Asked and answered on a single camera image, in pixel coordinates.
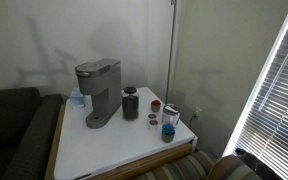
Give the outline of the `grey coffee maker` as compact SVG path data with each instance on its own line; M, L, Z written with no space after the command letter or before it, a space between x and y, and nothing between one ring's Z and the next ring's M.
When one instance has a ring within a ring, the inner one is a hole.
M86 117L86 125L98 129L107 124L121 105L121 62L103 58L75 67L80 92L90 95L93 111Z

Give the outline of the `dark glass coffee jar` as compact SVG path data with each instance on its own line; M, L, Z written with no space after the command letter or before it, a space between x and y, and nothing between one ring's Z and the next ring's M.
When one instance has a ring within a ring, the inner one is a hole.
M125 120L138 117L139 95L135 87L126 87L122 92L122 110Z

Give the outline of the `red topped coffee pod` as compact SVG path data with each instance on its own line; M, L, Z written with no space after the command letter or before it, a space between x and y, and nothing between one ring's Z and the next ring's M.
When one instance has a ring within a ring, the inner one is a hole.
M153 112L158 112L160 110L161 107L161 102L159 100L153 100L151 102L151 110Z

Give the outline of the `upper flat coffee pod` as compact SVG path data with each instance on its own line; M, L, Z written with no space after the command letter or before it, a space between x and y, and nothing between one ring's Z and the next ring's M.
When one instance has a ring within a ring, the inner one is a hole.
M150 119L156 119L157 115L156 114L149 114L148 117Z

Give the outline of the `clear jar silver lid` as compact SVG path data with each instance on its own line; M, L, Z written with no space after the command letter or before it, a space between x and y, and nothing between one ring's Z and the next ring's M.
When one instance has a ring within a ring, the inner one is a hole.
M175 104L165 104L163 106L162 123L177 126L180 117L179 108Z

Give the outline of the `blue topped small pot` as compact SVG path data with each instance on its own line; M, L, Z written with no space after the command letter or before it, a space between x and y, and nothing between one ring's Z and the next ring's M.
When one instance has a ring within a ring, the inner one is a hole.
M162 126L162 140L169 143L173 140L175 136L175 127L172 124L164 124Z

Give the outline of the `light blue tea box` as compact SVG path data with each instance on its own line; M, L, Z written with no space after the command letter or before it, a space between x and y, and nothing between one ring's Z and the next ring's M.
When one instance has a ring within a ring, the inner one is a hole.
M85 100L79 88L73 88L70 94L70 103L73 108L83 108Z

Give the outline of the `white table board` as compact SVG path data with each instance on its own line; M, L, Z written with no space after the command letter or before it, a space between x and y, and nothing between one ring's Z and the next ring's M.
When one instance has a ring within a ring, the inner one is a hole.
M157 96L147 87L139 88L137 92L137 119L126 121L122 111L117 110L99 129L86 126L86 117L92 111L89 96L85 98L83 108L66 104L53 173L55 180L91 178L155 153L196 142L196 135L179 122L174 139L165 143L161 136L162 125L152 125L149 118L151 102Z

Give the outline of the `metal floor pole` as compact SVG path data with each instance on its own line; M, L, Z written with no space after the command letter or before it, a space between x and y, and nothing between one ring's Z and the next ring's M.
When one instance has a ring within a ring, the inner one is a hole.
M170 49L169 49L169 60L168 60L168 75L167 75L167 87L166 87L166 97L165 103L168 102L169 92L170 92L170 83L171 83L171 69L172 69L172 54L173 54L173 41L174 41L174 29L175 29L175 19L176 19L176 9L177 9L177 0L170 0L172 6L172 26L171 26L171 39L170 39Z

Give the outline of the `striped sofa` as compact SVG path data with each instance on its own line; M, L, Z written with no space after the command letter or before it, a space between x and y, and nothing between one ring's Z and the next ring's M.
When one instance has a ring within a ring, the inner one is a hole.
M209 151L198 151L131 180L262 180L262 178L234 155L215 159Z

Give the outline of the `dark grey sofa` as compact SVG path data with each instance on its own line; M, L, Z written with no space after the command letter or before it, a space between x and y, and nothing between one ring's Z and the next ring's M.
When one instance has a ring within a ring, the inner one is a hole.
M0 90L0 180L42 180L63 99L35 87Z

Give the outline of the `white window blinds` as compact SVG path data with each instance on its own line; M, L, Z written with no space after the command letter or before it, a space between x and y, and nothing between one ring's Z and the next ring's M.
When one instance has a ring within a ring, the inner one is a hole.
M223 154L237 148L288 180L288 14Z

